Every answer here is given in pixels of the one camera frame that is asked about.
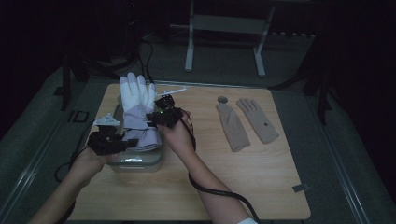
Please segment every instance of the metal frame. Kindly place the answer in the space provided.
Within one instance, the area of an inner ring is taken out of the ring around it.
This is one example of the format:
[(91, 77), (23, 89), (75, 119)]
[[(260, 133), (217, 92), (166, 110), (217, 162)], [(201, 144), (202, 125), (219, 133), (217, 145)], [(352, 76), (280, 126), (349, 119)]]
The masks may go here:
[(268, 29), (274, 11), (275, 7), (272, 6), (266, 20), (200, 15), (194, 14), (194, 0), (190, 0), (189, 44), (187, 46), (185, 71), (190, 72), (192, 70), (194, 30), (210, 30), (260, 35), (260, 42), (257, 47), (253, 48), (253, 54), (256, 61), (258, 76), (265, 77), (266, 74), (262, 62), (262, 48), (265, 38), (268, 35)]

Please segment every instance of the wooden table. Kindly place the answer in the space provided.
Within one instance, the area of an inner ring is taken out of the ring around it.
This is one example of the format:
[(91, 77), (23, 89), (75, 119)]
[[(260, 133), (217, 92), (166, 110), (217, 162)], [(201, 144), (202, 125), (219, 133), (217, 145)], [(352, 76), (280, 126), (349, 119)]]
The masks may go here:
[[(157, 92), (180, 86), (157, 85)], [(97, 113), (100, 118), (113, 113), (120, 94), (119, 85), (106, 90)], [(250, 146), (232, 152), (222, 130), (217, 98), (226, 96), (241, 119)], [(288, 141), (271, 92), (263, 89), (187, 86), (173, 94), (176, 106), (191, 112), (197, 153), (208, 167), (234, 192), (245, 196), (260, 219), (307, 219), (310, 210)], [(255, 99), (280, 136), (263, 144), (243, 111), (236, 105), (241, 98)], [(156, 173), (117, 173), (108, 165), (77, 198), (72, 220), (209, 220), (188, 173), (165, 144), (162, 168)]]

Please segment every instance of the beige glove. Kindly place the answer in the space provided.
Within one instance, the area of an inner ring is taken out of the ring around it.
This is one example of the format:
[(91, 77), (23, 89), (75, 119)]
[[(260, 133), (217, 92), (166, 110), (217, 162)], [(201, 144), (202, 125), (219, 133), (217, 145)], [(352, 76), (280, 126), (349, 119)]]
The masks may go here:
[(265, 116), (262, 108), (254, 100), (241, 98), (236, 104), (244, 111), (254, 132), (256, 132), (263, 143), (270, 143), (279, 136), (270, 120)]
[(231, 150), (236, 152), (250, 145), (248, 135), (242, 126), (241, 120), (236, 116), (235, 111), (226, 104), (216, 105), (219, 111), (222, 128), (230, 144)]

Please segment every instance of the wire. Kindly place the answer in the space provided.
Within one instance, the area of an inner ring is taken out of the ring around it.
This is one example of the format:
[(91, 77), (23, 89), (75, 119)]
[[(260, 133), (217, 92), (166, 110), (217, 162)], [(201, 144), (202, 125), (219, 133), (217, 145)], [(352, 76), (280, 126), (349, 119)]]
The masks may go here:
[(155, 83), (154, 79), (152, 79), (152, 77), (151, 77), (151, 75), (149, 73), (149, 61), (151, 60), (152, 53), (154, 52), (154, 47), (152, 47), (152, 45), (146, 40), (142, 40), (142, 43), (147, 44), (150, 47), (150, 53), (148, 55), (148, 59), (146, 61), (146, 64), (143, 63), (143, 60), (142, 60), (142, 57), (140, 56), (140, 54), (138, 54), (138, 56), (137, 56), (137, 58), (139, 59), (140, 64), (142, 65), (142, 75), (143, 75), (143, 77), (145, 77), (145, 69), (146, 69), (147, 77), (148, 77), (149, 82), (150, 83)]
[(58, 181), (59, 183), (62, 182), (62, 179), (59, 177), (59, 172), (61, 171), (62, 168), (64, 168), (66, 165), (68, 165), (68, 169), (70, 170), (70, 168), (72, 167), (74, 161), (76, 160), (76, 158), (85, 150), (88, 148), (88, 146), (85, 146), (84, 148), (80, 149), (80, 145), (82, 142), (82, 139), (84, 139), (85, 134), (87, 133), (88, 129), (92, 126), (94, 120), (91, 120), (90, 122), (88, 122), (88, 124), (84, 127), (81, 135), (79, 136), (78, 139), (78, 143), (76, 146), (76, 149), (74, 150), (74, 152), (72, 153), (72, 156), (70, 157), (70, 161), (62, 163), (60, 166), (58, 166), (58, 168), (56, 168), (55, 172), (54, 172), (54, 178), (56, 179), (56, 181)]
[[(170, 106), (166, 102), (164, 102), (164, 104), (166, 104), (171, 109), (172, 113), (177, 115), (177, 112), (174, 110), (174, 108), (172, 106)], [(188, 119), (189, 119), (190, 124), (191, 124), (191, 130), (188, 127), (188, 125), (186, 124), (186, 122), (182, 118), (179, 118), (179, 120), (184, 125), (184, 127), (187, 129), (187, 131), (189, 132), (189, 135), (190, 135), (191, 141), (192, 141), (193, 149), (196, 150), (196, 142), (195, 142), (195, 137), (193, 135), (193, 126), (192, 126), (191, 117), (185, 110), (181, 109), (181, 111), (183, 111), (184, 113), (187, 114)], [(190, 183), (192, 184), (193, 187), (195, 187), (196, 189), (198, 189), (198, 190), (200, 190), (202, 192), (210, 193), (210, 194), (214, 194), (214, 195), (219, 195), (219, 196), (224, 196), (224, 197), (232, 197), (232, 198), (235, 198), (235, 199), (241, 201), (242, 203), (244, 203), (248, 207), (248, 209), (250, 210), (251, 215), (253, 215), (253, 218), (255, 219), (255, 221), (257, 223), (261, 223), (261, 221), (260, 221), (259, 217), (257, 216), (256, 211), (254, 210), (254, 208), (251, 205), (250, 201), (248, 199), (246, 199), (244, 196), (242, 196), (240, 194), (237, 194), (237, 193), (234, 193), (234, 192), (230, 192), (230, 191), (204, 188), (204, 187), (200, 186), (198, 183), (196, 183), (195, 180), (190, 176), (190, 174), (189, 174), (189, 180), (190, 180)]]

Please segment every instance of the forearm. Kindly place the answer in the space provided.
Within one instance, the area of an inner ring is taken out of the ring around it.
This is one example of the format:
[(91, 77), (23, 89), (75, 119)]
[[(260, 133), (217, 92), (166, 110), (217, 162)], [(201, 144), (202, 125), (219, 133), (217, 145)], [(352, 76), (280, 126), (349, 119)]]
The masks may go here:
[[(231, 191), (210, 171), (195, 152), (189, 155), (179, 155), (179, 157), (187, 167), (191, 178), (198, 185), (207, 189)], [(235, 198), (205, 193), (200, 190), (198, 190), (198, 194), (214, 223), (236, 224), (250, 217), (245, 207)]]
[(82, 186), (67, 175), (29, 223), (56, 223), (59, 221), (77, 198)]

